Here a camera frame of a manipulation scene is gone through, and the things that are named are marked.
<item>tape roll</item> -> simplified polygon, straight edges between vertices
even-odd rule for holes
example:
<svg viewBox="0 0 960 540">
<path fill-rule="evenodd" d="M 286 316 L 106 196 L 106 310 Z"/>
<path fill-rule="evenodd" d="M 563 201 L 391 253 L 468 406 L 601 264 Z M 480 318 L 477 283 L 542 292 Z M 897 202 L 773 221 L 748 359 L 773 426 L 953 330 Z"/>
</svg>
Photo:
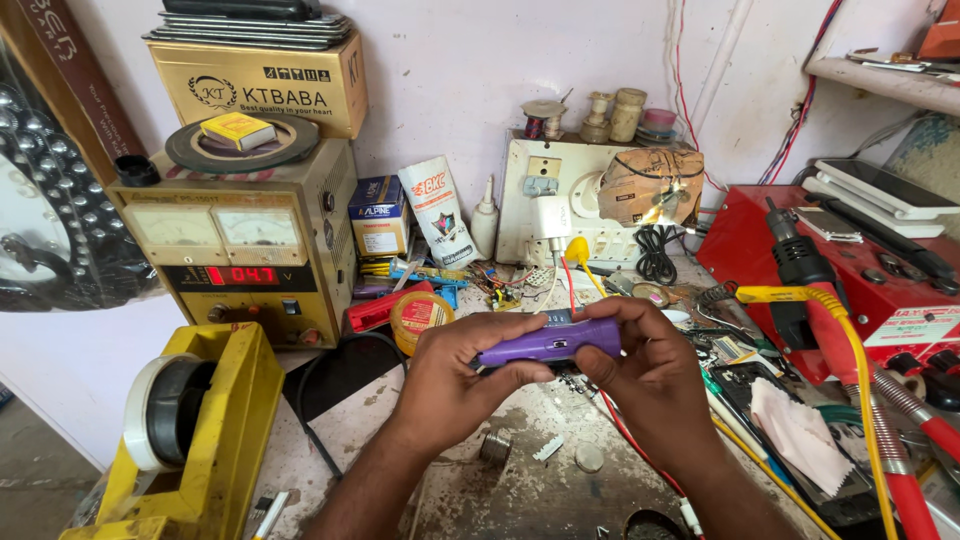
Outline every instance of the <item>tape roll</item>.
<svg viewBox="0 0 960 540">
<path fill-rule="evenodd" d="M 209 174 L 252 173 L 307 157 L 320 142 L 317 125 L 290 114 L 255 112 L 250 116 L 276 127 L 276 141 L 246 151 L 204 136 L 203 120 L 177 130 L 167 139 L 170 160 L 187 169 Z"/>
</svg>

